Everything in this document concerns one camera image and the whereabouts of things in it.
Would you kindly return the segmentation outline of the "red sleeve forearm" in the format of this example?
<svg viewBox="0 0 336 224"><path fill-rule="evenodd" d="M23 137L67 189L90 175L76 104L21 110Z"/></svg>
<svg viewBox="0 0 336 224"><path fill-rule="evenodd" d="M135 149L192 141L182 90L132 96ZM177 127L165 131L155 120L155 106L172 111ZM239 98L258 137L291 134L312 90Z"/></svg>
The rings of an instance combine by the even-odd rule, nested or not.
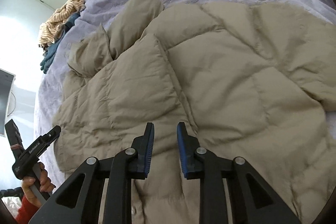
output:
<svg viewBox="0 0 336 224"><path fill-rule="evenodd" d="M40 207L41 203L36 197L27 198L24 196L22 199L22 205L18 210L18 215L15 217L15 220L18 224L28 224Z"/></svg>

